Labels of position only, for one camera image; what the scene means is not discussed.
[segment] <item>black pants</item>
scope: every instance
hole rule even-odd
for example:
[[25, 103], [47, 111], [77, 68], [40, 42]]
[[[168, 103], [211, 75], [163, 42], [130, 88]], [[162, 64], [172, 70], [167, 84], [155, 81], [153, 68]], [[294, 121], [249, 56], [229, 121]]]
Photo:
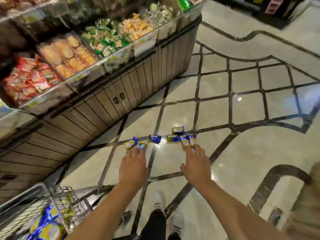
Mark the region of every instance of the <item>black pants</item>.
[[[161, 210], [154, 210], [141, 232], [140, 240], [166, 240], [166, 217]], [[181, 240], [176, 233], [171, 234], [168, 240]]]

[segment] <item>cabinet handle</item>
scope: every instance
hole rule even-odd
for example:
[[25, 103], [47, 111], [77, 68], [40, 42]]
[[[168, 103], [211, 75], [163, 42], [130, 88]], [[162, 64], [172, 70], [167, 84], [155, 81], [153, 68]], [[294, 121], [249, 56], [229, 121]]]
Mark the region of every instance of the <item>cabinet handle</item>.
[[112, 100], [113, 100], [113, 102], [114, 102], [115, 104], [118, 104], [118, 103], [119, 103], [119, 100], [118, 100], [117, 97], [113, 98]]
[[121, 98], [121, 100], [124, 100], [124, 99], [126, 98], [125, 93], [123, 93], [123, 92], [120, 93], [120, 94], [119, 94], [119, 97]]

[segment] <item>hand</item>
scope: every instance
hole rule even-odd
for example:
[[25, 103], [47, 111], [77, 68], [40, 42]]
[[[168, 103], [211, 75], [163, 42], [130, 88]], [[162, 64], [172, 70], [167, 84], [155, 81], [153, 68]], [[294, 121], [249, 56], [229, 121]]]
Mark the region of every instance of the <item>hand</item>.
[[146, 149], [139, 150], [135, 147], [132, 150], [127, 150], [126, 156], [122, 158], [119, 168], [119, 183], [139, 190], [146, 184], [148, 177], [149, 170], [146, 168]]
[[194, 145], [194, 153], [191, 146], [186, 146], [186, 164], [182, 163], [180, 170], [190, 184], [195, 188], [211, 181], [210, 160], [206, 151], [198, 144]]

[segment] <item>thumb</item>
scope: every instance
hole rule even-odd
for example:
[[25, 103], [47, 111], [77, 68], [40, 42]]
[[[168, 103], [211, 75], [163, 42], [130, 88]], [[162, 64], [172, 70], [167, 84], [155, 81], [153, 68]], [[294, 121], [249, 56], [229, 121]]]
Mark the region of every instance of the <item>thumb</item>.
[[182, 163], [181, 166], [180, 166], [180, 170], [183, 173], [183, 175], [185, 175], [186, 169], [187, 169], [186, 165], [184, 165], [184, 163]]

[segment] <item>person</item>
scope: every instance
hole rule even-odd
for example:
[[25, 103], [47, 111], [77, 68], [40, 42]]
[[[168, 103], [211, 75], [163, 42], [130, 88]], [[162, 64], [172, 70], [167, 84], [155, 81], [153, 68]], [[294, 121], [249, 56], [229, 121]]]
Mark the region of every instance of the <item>person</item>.
[[[187, 181], [194, 185], [208, 202], [230, 240], [291, 239], [211, 180], [210, 161], [200, 145], [194, 146], [194, 153], [190, 146], [185, 149], [186, 163], [181, 164], [180, 169]], [[74, 228], [66, 240], [111, 240], [122, 214], [148, 178], [145, 149], [128, 150], [121, 161], [119, 183], [99, 206]], [[180, 240], [181, 230], [182, 226], [174, 225], [169, 240]], [[165, 240], [165, 232], [166, 217], [158, 194], [155, 196], [154, 211], [141, 232], [140, 240]]]

